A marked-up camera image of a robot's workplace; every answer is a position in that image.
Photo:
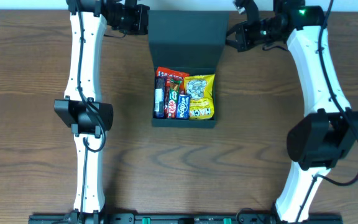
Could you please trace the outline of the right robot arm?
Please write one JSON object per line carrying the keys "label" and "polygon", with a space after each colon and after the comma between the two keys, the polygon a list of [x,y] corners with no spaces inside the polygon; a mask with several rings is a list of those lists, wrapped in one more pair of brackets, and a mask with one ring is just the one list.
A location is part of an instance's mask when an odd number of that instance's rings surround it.
{"label": "right robot arm", "polygon": [[[328,19],[331,11],[309,6],[304,1],[275,1],[275,15],[259,17],[253,0],[235,0],[244,22],[227,31],[226,44],[239,52],[261,45],[264,50],[278,47],[294,59],[304,102],[304,117],[287,135],[290,171],[280,196],[269,214],[251,208],[237,213],[257,223],[341,223],[338,215],[310,215],[309,209],[320,183],[329,180],[329,172],[358,145],[358,111],[346,99],[331,58],[328,43]],[[356,176],[344,183],[353,185]]]}

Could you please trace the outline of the dark green lidded box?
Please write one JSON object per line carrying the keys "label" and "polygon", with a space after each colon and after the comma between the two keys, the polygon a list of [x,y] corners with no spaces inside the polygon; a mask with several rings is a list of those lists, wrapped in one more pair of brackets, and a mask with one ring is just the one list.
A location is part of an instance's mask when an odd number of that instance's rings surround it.
{"label": "dark green lidded box", "polygon": [[226,11],[149,11],[148,40],[154,69],[212,75],[221,58]]}

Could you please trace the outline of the red snack bag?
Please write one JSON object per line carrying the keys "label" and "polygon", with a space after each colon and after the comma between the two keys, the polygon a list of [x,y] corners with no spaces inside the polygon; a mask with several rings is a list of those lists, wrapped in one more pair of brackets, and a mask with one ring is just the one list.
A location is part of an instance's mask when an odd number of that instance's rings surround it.
{"label": "red snack bag", "polygon": [[179,94],[184,94],[185,93],[185,85],[183,83],[184,79],[186,77],[189,77],[190,74],[189,73],[185,73],[185,72],[179,72],[176,70],[171,70],[169,68],[165,68],[165,67],[158,67],[156,70],[156,78],[160,78],[160,77],[166,77],[166,83],[165,86],[167,88],[170,87],[170,80],[174,79],[174,80],[181,80],[181,84],[179,87]]}

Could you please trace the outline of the blue Eclipse mint tin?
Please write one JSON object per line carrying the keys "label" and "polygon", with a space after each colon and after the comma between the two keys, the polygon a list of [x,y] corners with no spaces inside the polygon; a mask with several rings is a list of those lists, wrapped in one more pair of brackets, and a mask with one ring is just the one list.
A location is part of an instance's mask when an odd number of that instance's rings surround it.
{"label": "blue Eclipse mint tin", "polygon": [[179,95],[176,119],[188,119],[190,117],[190,100],[190,95]]}

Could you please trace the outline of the dark blue candy bar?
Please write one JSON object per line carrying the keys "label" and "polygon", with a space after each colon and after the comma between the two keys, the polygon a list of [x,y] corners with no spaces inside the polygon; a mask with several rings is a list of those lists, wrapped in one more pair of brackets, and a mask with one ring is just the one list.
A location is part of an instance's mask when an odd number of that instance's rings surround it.
{"label": "dark blue candy bar", "polygon": [[164,118],[165,109],[165,85],[166,78],[156,78],[155,81],[155,100],[154,100],[154,115],[156,118]]}

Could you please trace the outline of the yellow snack bag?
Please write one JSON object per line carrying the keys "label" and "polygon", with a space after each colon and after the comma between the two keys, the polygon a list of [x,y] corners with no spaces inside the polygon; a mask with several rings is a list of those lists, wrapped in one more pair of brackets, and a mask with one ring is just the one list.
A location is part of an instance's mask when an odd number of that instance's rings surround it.
{"label": "yellow snack bag", "polygon": [[214,116],[213,84],[215,74],[195,75],[184,79],[185,93],[190,96],[190,119]]}

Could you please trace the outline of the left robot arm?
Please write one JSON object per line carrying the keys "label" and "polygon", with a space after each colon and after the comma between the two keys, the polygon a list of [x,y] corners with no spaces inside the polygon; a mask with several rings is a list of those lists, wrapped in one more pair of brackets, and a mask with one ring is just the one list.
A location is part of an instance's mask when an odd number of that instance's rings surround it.
{"label": "left robot arm", "polygon": [[54,111],[70,128],[77,153],[73,211],[60,223],[104,223],[103,149],[113,122],[113,106],[103,102],[100,59],[107,27],[123,36],[148,33],[149,6],[137,1],[67,0],[71,22],[70,74]]}

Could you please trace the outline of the green red KitKat bar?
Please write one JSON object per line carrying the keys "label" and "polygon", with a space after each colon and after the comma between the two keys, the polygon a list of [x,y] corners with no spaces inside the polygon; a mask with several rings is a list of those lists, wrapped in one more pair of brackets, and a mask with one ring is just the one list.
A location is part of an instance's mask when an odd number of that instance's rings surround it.
{"label": "green red KitKat bar", "polygon": [[175,119],[177,112],[177,103],[178,96],[180,92],[181,80],[175,80],[173,78],[169,81],[169,91],[168,91],[168,103],[167,103],[167,118]]}

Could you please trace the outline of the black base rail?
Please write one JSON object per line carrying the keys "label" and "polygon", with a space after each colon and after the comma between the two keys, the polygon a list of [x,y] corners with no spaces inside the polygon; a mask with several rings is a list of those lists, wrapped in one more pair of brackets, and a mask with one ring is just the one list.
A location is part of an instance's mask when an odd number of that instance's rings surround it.
{"label": "black base rail", "polygon": [[29,224],[48,223],[99,223],[99,224],[257,224],[280,223],[269,214],[242,213],[235,215],[134,215],[132,213],[115,213],[111,215],[90,214],[81,221],[79,213],[65,215],[31,215]]}

